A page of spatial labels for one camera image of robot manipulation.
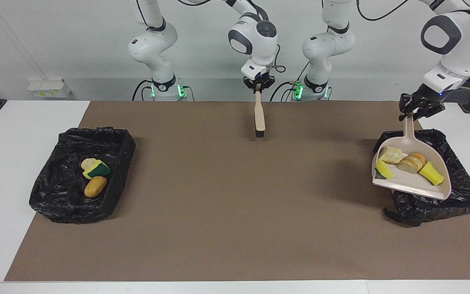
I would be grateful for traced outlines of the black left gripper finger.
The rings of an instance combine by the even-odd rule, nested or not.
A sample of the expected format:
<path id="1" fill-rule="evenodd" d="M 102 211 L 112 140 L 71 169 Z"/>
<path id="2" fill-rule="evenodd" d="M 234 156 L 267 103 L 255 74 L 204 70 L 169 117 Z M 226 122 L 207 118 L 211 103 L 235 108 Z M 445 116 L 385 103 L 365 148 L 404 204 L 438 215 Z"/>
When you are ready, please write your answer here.
<path id="1" fill-rule="evenodd" d="M 417 102 L 414 101 L 413 95 L 400 95 L 399 99 L 399 121 L 402 122 L 408 114 L 413 113 L 417 108 Z"/>
<path id="2" fill-rule="evenodd" d="M 436 106 L 425 106 L 419 109 L 419 118 L 429 118 L 433 115 L 436 115 L 439 112 L 442 112 L 445 110 L 444 105 L 436 105 Z"/>

